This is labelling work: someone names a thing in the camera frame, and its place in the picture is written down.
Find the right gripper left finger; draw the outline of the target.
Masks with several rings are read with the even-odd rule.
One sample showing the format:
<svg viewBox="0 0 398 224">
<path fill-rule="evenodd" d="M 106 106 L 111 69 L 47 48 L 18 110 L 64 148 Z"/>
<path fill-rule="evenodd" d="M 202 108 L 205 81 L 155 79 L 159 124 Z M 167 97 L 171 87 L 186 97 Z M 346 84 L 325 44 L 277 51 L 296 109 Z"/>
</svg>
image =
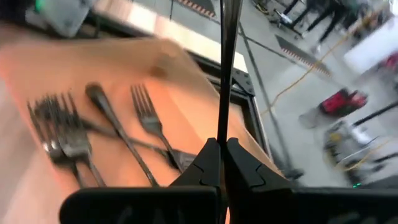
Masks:
<svg viewBox="0 0 398 224">
<path fill-rule="evenodd" d="M 214 138 L 168 187 L 97 187 L 69 195 L 60 224 L 218 224 L 220 145 Z"/>
</svg>

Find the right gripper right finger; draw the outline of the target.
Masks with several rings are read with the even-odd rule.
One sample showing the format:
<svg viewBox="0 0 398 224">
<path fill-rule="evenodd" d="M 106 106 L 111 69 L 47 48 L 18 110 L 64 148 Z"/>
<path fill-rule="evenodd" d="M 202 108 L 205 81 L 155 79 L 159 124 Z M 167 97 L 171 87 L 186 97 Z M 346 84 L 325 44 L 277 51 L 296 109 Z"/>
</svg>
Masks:
<svg viewBox="0 0 398 224">
<path fill-rule="evenodd" d="M 226 143 L 232 224 L 398 224 L 398 190 L 301 187 Z"/>
</svg>

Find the dark metal spoon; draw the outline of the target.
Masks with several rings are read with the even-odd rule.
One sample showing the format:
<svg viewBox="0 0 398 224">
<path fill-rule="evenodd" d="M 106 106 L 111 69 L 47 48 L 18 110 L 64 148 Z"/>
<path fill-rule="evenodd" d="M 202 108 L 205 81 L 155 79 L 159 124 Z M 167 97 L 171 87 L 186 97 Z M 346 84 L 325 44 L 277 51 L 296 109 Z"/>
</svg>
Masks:
<svg viewBox="0 0 398 224">
<path fill-rule="evenodd" d="M 113 107 L 111 106 L 111 103 L 109 102 L 108 97 L 106 96 L 106 93 L 104 92 L 102 86 L 96 82 L 88 83 L 85 87 L 85 93 L 87 97 L 91 100 L 91 102 L 104 114 L 104 116 L 112 124 L 116 134 L 124 141 L 127 148 L 136 158 L 146 177 L 149 179 L 151 186 L 159 187 L 159 184 L 153 176 L 152 172 L 150 171 L 149 167 L 146 165 L 139 153 L 135 150 L 130 140 L 128 140 L 127 133 L 125 132 L 122 124 L 118 120 L 118 117 L 116 116 L 116 113 L 114 112 Z"/>
</svg>

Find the orange plastic bin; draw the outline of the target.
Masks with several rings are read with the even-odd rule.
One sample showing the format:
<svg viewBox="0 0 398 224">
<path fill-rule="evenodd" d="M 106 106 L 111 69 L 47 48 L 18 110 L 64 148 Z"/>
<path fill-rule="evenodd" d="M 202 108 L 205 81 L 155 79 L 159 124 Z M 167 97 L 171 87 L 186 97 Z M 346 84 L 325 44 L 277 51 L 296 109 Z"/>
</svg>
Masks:
<svg viewBox="0 0 398 224">
<path fill-rule="evenodd" d="M 85 95 L 87 83 L 98 82 L 109 98 L 120 122 L 130 136 L 162 146 L 156 137 L 147 134 L 134 111 L 130 86 L 145 84 L 173 147 L 198 154 L 208 138 L 216 136 L 219 94 L 199 66 L 177 44 L 165 39 L 101 39 L 29 41 L 10 44 L 0 49 L 0 75 L 16 101 L 22 117 L 29 125 L 36 144 L 26 108 L 27 100 L 70 90 L 78 112 L 91 121 L 109 127 L 109 123 Z M 244 127 L 239 113 L 230 108 L 228 137 L 277 174 L 275 166 Z M 110 187 L 149 186 L 146 175 L 122 140 L 89 134 L 94 161 Z M 29 171 L 36 180 L 56 182 L 54 190 L 44 187 L 36 196 L 20 196 L 19 202 L 32 208 L 44 200 L 54 201 L 57 210 L 61 201 L 78 190 L 78 184 L 66 169 L 55 167 L 41 149 L 42 168 Z M 56 208 L 44 205 L 54 213 Z"/>
</svg>

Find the black striped-edge floor mat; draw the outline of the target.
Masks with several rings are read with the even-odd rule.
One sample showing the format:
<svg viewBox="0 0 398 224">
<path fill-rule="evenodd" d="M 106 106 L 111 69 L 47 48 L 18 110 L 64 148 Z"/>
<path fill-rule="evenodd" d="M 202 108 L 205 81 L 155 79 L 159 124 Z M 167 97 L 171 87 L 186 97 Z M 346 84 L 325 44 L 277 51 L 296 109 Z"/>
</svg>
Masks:
<svg viewBox="0 0 398 224">
<path fill-rule="evenodd" d="M 331 76 L 328 67 L 323 62 L 318 62 L 318 60 L 313 55 L 310 55 L 307 52 L 301 50 L 281 36 L 277 35 L 276 39 L 278 41 L 279 47 L 282 49 L 283 52 L 293 57 L 294 59 L 305 63 L 309 67 L 313 67 L 315 70 L 324 73 L 326 76 Z"/>
<path fill-rule="evenodd" d="M 177 0 L 177 2 L 206 17 L 213 19 L 216 16 L 212 0 Z"/>
</svg>

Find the white panel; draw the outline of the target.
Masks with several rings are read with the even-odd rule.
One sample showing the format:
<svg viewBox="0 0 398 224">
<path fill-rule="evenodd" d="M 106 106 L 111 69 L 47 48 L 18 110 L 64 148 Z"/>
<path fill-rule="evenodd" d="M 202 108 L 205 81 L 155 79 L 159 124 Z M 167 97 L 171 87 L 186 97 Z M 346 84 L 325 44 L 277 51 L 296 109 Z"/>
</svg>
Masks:
<svg viewBox="0 0 398 224">
<path fill-rule="evenodd" d="M 177 22 L 162 16 L 142 4 L 128 0 L 97 0 L 94 10 L 107 21 L 144 35 L 169 39 L 190 53 L 211 62 L 221 63 L 221 44 Z"/>
</svg>

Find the black monitor stand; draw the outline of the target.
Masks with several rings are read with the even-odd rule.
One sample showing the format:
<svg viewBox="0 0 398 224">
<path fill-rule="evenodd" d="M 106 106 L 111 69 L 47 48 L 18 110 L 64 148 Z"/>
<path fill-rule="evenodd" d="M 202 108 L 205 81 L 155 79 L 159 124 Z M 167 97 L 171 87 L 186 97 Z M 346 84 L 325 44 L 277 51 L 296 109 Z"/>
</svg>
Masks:
<svg viewBox="0 0 398 224">
<path fill-rule="evenodd" d="M 279 12 L 276 9 L 274 10 L 279 17 L 279 20 L 277 21 L 278 25 L 286 26 L 288 29 L 296 33 L 296 39 L 299 37 L 304 39 L 307 34 L 309 34 L 312 30 L 314 30 L 314 28 L 316 28 L 317 25 L 319 25 L 319 23 L 321 23 L 321 21 L 325 20 L 329 16 L 332 16 L 331 22 L 317 42 L 317 46 L 319 46 L 324 42 L 336 24 L 344 16 L 346 12 L 344 4 L 345 0 L 305 0 L 305 9 L 298 15 L 296 19 L 292 20 L 288 14 L 299 1 L 300 0 L 293 0 L 293 2 L 283 12 Z M 319 12 L 319 15 L 304 31 L 298 31 L 295 27 L 299 22 L 302 22 L 310 12 Z"/>
</svg>

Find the black corner bracket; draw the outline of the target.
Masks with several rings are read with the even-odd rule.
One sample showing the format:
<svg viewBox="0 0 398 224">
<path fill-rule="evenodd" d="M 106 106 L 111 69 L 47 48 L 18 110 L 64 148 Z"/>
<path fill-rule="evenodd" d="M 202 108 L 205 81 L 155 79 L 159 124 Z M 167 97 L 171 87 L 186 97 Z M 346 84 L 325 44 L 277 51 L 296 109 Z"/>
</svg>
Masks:
<svg viewBox="0 0 398 224">
<path fill-rule="evenodd" d="M 254 97 L 254 87 L 252 85 L 251 77 L 248 73 L 243 72 L 238 69 L 232 69 L 231 71 L 233 84 L 237 84 L 243 91 L 245 91 L 248 95 Z"/>
</svg>

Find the gray metal base plate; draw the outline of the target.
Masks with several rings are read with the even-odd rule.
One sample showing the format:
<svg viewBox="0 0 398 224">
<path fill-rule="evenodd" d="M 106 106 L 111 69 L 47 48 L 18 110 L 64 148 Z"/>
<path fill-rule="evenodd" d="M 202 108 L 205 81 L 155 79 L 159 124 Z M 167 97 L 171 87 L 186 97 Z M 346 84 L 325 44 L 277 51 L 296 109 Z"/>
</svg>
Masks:
<svg viewBox="0 0 398 224">
<path fill-rule="evenodd" d="M 98 0 L 34 0 L 25 10 L 25 21 L 52 29 L 63 37 L 74 37 Z"/>
</svg>

